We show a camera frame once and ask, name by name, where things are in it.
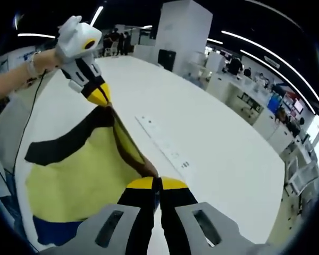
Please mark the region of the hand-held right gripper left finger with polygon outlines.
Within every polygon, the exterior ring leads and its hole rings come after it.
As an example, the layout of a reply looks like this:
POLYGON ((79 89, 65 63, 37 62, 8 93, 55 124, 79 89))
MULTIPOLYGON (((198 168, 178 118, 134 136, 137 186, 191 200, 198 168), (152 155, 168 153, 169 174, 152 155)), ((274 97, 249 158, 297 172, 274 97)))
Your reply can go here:
POLYGON ((154 227, 153 177, 129 183, 116 204, 108 204, 81 223, 62 246, 41 254, 146 254, 154 227))

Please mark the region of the person's left hand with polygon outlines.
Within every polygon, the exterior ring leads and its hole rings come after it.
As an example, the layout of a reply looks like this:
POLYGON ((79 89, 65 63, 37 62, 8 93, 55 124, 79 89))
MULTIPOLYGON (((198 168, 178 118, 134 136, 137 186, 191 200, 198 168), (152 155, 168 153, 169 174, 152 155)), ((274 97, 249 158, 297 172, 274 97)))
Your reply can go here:
POLYGON ((48 49, 34 56, 34 67, 38 74, 45 70, 53 70, 62 65, 62 60, 58 56, 56 49, 48 49))

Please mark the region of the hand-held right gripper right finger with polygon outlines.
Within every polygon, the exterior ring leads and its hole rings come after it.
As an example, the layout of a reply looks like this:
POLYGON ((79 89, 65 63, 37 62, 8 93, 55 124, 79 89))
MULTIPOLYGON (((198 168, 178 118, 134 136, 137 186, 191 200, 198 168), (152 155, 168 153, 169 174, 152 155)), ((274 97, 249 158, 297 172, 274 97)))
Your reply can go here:
POLYGON ((277 254, 267 243, 240 234, 235 221, 207 202, 198 202, 182 181, 159 181, 161 226, 170 254, 277 254))

